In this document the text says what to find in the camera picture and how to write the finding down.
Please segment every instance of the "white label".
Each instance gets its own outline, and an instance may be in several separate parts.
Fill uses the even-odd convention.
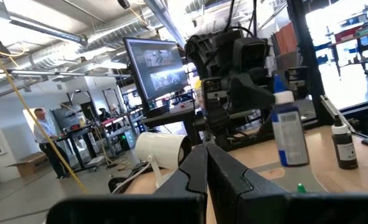
[[[307,146],[298,112],[278,114],[278,120],[279,123],[273,123],[274,135],[278,149],[285,151],[287,163],[308,163]]]
[[[366,16],[365,15],[359,16],[358,19],[359,19],[359,22],[366,22]]]
[[[342,161],[351,161],[357,158],[353,143],[338,144],[337,150],[339,151],[339,157]]]

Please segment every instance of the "blue bottle cap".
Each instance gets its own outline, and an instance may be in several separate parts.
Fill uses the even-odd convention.
[[[285,83],[282,81],[279,74],[274,75],[274,82],[273,82],[273,92],[274,93],[281,93],[283,91],[288,91],[286,88]]]

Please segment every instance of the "green object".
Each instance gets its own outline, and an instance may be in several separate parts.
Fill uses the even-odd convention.
[[[303,184],[298,184],[297,185],[297,192],[298,193],[307,193],[306,188],[304,187]]]

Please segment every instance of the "man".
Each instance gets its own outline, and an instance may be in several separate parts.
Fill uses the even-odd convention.
[[[37,108],[34,110],[34,115],[36,116],[38,122],[41,125],[41,128],[45,131],[48,137],[53,140],[57,139],[55,129],[50,125],[50,123],[47,121],[47,118],[45,117],[45,111],[42,108]],[[40,128],[36,124],[34,124],[34,137],[35,141],[39,143],[41,151],[45,153],[45,155],[48,157],[48,160],[51,163],[51,166],[54,169],[55,173],[57,173],[57,178],[67,178],[68,169],[63,166],[62,161],[59,159],[58,155],[56,154],[48,140],[42,135]],[[69,159],[66,155],[66,152],[61,147],[59,147],[56,142],[54,142],[54,144],[59,153],[67,162],[67,164],[69,164]]]

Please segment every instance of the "blue bottle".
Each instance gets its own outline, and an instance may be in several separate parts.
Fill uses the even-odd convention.
[[[308,150],[293,93],[286,89],[279,74],[274,75],[275,105],[271,113],[273,134],[282,166],[309,164]]]

